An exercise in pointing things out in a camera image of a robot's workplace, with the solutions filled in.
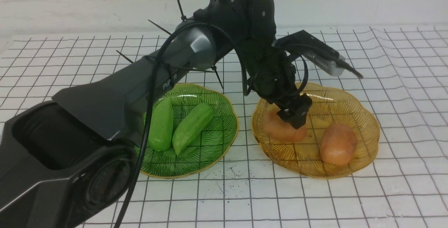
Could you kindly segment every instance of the plate rim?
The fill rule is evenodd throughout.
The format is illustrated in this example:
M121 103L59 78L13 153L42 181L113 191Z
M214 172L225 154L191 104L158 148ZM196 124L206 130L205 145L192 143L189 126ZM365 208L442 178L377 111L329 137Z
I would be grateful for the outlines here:
M369 166L371 163L373 163L373 161L376 159L376 156L378 155L378 152L379 152L379 139L381 139L381 125L379 124L378 119L375 117L375 115L374 115L373 113L371 113L370 111L368 111L368 109L365 108L365 107L363 106L363 104L361 104L361 102L359 101L359 99L357 99L355 96L353 96L352 94L350 94L350 93L347 92L347 91L344 91L344 90L339 89L339 88L331 87L331 86L322 86L322 85L320 85L320 84L312 83L312 82L308 82L308 84L312 84L312 85L315 85L315 86L318 86L318 87L321 87L321 88L324 88L324 89L333 89L333 90L335 90L335 91L340 91L340 92L346 93L350 98L352 98L352 100L354 100L354 101L360 106L361 110L364 111L364 113L366 113L367 115L369 115L369 116L372 117L372 119L374 120L374 122L375 122L375 124L376 124L376 135L378 136L378 140L376 140L376 143L377 143L377 144L376 144L376 147L377 147L377 148L376 148L375 153L374 153L374 155L373 155L373 159L372 159L372 161L371 161L370 163L368 163L366 166L364 166L364 167L362 167L362 168L360 168L360 169L357 169L356 171L352 171L350 174L352 174L352 173L354 173L354 172L357 172L357 171L360 171L361 169L364 169L364 168L366 168L367 166ZM256 106L254 112L255 112L257 109L259 109L260 102L262 102L263 100L265 101L265 99L262 99L262 98L259 99L259 101L257 102L257 106ZM251 116L251 129L253 129L253 114L252 114L252 116ZM257 138L256 134L255 134L253 131L252 131L252 134L253 134L253 137L256 139L256 141L257 141L257 143L258 143L260 149L261 149L262 152L264 153L264 155L266 155L267 158L269 158L273 163L277 164L278 166L281 166L282 168L287 169L287 170L290 171L290 172L294 172L294 173L299 174L299 175L303 175L303 176L306 176L306 177L310 177L310 178L313 178L313 179L319 179L319 180L338 179L338 178L343 178L343 177L347 177L348 175L350 175L350 174L347 174L347 175L339 175L339 176L331 176L331 177L315 177L315 176L306 175L306 174L303 174L303 173L300 173L300 172L293 171L293 170L287 168L286 166L282 166L282 165L278 164L278 163L275 162L269 155L267 155L266 152L264 151L264 149L263 149L263 147L262 147L262 145L261 145L259 139Z
M146 173L146 172L142 171L142 169L140 169L141 174L144 174L144 175L146 175L146 176L148 176L148 177L152 177L152 178L158 178L158 179L178 179L178 178L184 178L184 177L189 177L189 176L191 176L191 175L195 175L195 174L200 173L200 172L203 172L203 171L205 171L205 170L211 168L212 166L215 166L217 163L219 163L219 161L220 161L222 158L224 158L224 156L226 155L226 153L229 151L230 147L233 145L233 143L234 143L235 140L237 139L237 137L238 137L238 132L239 132L239 130L240 130L240 121L239 121L239 119L238 119L237 112L235 112L235 108L234 108L232 102L230 101L230 99L229 99L227 96L225 96L223 93L220 93L220 92L215 91L215 90L213 90L213 89L206 88L206 87L204 87L204 86L200 86L200 85L195 84L195 83L177 83L175 86L187 86L187 85L189 85L189 86L197 86L198 88L201 88L201 89L203 89L203 90L205 90L205 91L210 91L210 92L216 93L216 94L222 96L223 98L225 98L225 99L227 100L227 102L230 104L230 107L231 107L231 109L232 109L233 116L236 118L236 122L237 122L237 131L235 132L235 136L233 137L233 139L232 139L232 141L230 142L230 144L229 144L229 146L227 147L227 149L224 150L224 152L222 153L222 155L221 155L218 159L216 159L216 161L214 161L213 163L211 163L210 165L208 165L208 166L206 166L206 167L204 167L204 168L202 168L202 169L199 169L199 170L194 171L194 172L190 172L190 173L188 173L188 174L184 174L184 175L181 175L181 176L174 176L174 177L159 177L159 176L156 176L156 175L152 175L152 174Z

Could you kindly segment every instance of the green vegetable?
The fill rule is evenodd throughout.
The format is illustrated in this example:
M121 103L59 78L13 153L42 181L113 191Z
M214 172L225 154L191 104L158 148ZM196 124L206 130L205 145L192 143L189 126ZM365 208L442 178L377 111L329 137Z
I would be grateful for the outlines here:
M175 158L177 157L185 157L187 155L190 155L191 153L195 152L200 146L201 146L201 135L198 135L193 142L187 146L179 155L176 155L176 152L174 151L174 148L171 147L167 151L163 152L163 155L168 156L169 158Z
M193 108L174 131L173 148L176 155L180 155L187 146L200 136L214 115L213 107L206 103L201 103Z
M165 151L171 146L174 111L171 97L161 101L152 112L148 144L155 151Z

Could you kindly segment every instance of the glass plate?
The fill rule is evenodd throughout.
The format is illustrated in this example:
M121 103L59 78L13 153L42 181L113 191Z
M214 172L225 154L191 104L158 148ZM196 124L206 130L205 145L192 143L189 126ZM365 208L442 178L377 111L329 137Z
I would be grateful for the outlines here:
M176 84L157 101L153 109L168 96L172 98L175 123L179 123L202 102L211 105L215 115L201 133L200 146L192 153L178 157L172 153L154 151L147 146L141 173L149 177L169 179L186 177L208 169L224 157L237 137L239 121L232 103L221 93L203 86L182 83Z
M275 105L261 99L252 116L252 132L263 152L276 164L293 172L318 179L341 178L365 168L376 158L380 136L379 123L351 94L336 88L308 83L304 92L312 99L308 112L307 136L298 143L275 142L262 130L263 116ZM333 122L351 126L358 138L352 161L346 166L324 163L318 144Z

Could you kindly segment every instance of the black cable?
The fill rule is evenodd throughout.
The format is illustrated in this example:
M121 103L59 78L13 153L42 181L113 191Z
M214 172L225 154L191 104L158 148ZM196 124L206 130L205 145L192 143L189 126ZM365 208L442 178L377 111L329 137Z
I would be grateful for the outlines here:
M298 90L297 92L299 94L305 89L305 86L307 86L307 83L308 83L308 66L307 66L307 62L305 61L305 59L302 56L300 56L300 57L301 57L301 59L303 61L303 69L304 69L303 72L304 72L304 74L303 74L303 78L302 78L302 83L300 84L299 88L297 89Z
M152 107L153 107L153 101L154 101L154 93L155 93L155 83L157 81L156 77L157 77L157 72L159 71L159 68L162 66L162 64L164 64L164 62L162 61L162 56L165 53L166 49L168 49L168 46L171 44L171 42L179 35L181 34L181 32L184 32L186 29L192 28L192 27L197 27L197 26L210 26L213 27L215 29L217 29L218 31L220 31L221 33L224 34L225 37L227 37L230 40L230 43L232 44L233 48L236 51L236 43L232 40L232 38L230 37L229 34L227 34L224 30L222 30L221 28L219 28L218 26L214 26L212 24L208 24L208 23L204 23L204 22L192 22L190 24L186 24L182 27L180 27L179 29L177 29L176 31L174 31L168 38L167 40L163 43L163 45L160 47L159 52L157 53L157 56L155 57L156 61L155 61L155 66L152 69L152 75L151 75L151 79L148 83L148 105L147 105L147 109L146 109L146 119L145 119L145 126L144 126L144 130L143 130L143 138L141 141L141 146L140 146L140 153L139 153L139 157L137 159L137 163L136 163L136 168L134 171L134 174L132 175L132 177L129 179L130 180L130 185L128 188L128 193L126 193L125 196L125 200L123 202L123 205L121 207L121 210L118 214L117 217L117 221L115 222L114 228L119 228L121 225L121 222L123 221L123 218L125 216L126 210L129 206L129 202L131 200L133 191L135 189L135 185L136 185L136 181L139 177L140 174L140 169L141 169L141 164L143 163L143 159L145 156L145 152L146 152L146 147L147 147L147 142L148 142L148 138L149 138L149 129L150 129L150 125L151 125L151 118L152 118Z

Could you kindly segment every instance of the green plate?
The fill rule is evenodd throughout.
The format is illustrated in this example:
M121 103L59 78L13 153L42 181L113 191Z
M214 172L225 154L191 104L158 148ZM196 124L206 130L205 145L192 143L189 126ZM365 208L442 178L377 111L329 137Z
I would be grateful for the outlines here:
M203 86L183 83L176 84L154 104L153 109L168 96L172 98L175 125L202 102L213 107L215 116L201 133L199 147L190 148L188 153L176 156L173 152L157 152L147 146L141 173L149 177L170 179L208 169L224 157L237 137L239 121L232 103L221 93Z

